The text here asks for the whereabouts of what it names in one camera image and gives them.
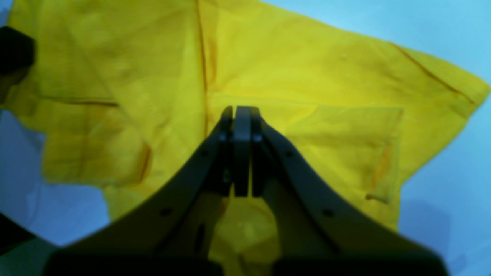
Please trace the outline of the image-left right gripper black finger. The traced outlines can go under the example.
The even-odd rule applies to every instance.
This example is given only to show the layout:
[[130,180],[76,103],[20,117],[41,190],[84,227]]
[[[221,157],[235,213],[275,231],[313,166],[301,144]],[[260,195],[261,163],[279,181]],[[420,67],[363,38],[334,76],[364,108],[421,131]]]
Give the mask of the image-left right gripper black finger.
[[35,62],[35,40],[8,26],[0,28],[0,74],[11,74]]

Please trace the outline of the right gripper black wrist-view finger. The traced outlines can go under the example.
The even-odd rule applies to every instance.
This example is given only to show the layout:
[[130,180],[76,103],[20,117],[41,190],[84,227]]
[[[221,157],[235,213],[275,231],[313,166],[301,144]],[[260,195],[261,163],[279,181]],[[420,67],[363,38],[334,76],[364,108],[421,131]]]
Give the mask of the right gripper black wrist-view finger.
[[233,109],[158,192],[108,227],[49,258],[44,276],[223,276],[208,259],[232,185]]
[[281,256],[273,276],[447,276],[440,257],[338,195],[255,107],[242,108],[242,194],[272,210]]

